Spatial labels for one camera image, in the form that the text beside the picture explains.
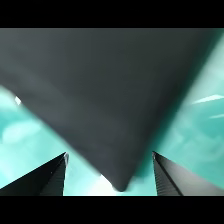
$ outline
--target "corner of black object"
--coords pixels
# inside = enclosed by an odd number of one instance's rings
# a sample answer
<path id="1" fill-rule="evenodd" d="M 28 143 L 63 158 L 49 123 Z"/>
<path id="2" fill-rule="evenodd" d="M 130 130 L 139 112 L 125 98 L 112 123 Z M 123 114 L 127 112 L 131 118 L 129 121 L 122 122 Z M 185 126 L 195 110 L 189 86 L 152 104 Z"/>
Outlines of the corner of black object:
<path id="1" fill-rule="evenodd" d="M 223 189 L 156 152 L 153 162 L 158 196 L 224 196 Z"/>
<path id="2" fill-rule="evenodd" d="M 63 196 L 68 153 L 62 153 L 0 189 L 0 196 Z"/>

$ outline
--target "black metal part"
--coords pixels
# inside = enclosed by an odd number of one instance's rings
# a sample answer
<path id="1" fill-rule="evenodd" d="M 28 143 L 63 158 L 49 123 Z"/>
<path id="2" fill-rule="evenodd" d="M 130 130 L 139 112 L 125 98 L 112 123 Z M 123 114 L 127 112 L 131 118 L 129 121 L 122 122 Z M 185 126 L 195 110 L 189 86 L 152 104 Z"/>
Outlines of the black metal part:
<path id="1" fill-rule="evenodd" d="M 67 163 L 63 153 L 0 189 L 0 196 L 63 196 Z"/>
<path id="2" fill-rule="evenodd" d="M 224 196 L 223 189 L 156 152 L 153 162 L 158 196 Z"/>

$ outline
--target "teal surface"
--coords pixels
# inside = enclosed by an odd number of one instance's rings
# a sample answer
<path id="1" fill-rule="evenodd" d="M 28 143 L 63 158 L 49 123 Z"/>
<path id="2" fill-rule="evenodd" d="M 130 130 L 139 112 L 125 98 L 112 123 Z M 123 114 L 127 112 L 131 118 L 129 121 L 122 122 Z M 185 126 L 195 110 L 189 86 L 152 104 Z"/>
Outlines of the teal surface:
<path id="1" fill-rule="evenodd" d="M 154 150 L 224 188 L 224 36 L 175 111 L 165 134 L 155 136 L 126 192 L 116 192 L 4 87 L 0 88 L 0 118 L 0 187 L 68 152 L 64 195 L 157 195 L 150 153 Z"/>

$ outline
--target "shiny teal surface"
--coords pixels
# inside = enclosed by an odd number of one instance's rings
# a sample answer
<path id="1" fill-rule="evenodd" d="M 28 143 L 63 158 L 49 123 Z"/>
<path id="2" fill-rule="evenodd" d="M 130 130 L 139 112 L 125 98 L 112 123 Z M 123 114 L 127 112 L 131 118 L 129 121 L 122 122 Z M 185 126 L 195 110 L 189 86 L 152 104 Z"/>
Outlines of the shiny teal surface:
<path id="1" fill-rule="evenodd" d="M 126 192 L 116 192 L 84 158 L 3 87 L 0 118 L 0 187 L 68 152 L 64 195 L 157 195 L 151 160 L 154 150 L 224 188 L 224 36 L 175 111 L 165 134 L 155 136 Z"/>

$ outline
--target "black object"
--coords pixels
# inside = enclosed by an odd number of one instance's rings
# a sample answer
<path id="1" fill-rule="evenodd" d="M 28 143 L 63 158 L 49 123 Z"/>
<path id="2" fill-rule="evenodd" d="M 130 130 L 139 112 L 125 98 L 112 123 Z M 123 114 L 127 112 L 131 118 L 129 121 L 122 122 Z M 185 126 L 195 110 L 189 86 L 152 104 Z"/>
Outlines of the black object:
<path id="1" fill-rule="evenodd" d="M 63 153 L 0 189 L 0 196 L 63 196 L 67 163 Z"/>
<path id="2" fill-rule="evenodd" d="M 224 190 L 153 152 L 158 196 L 224 196 Z"/>
<path id="3" fill-rule="evenodd" d="M 213 34 L 0 29 L 0 84 L 123 191 Z"/>

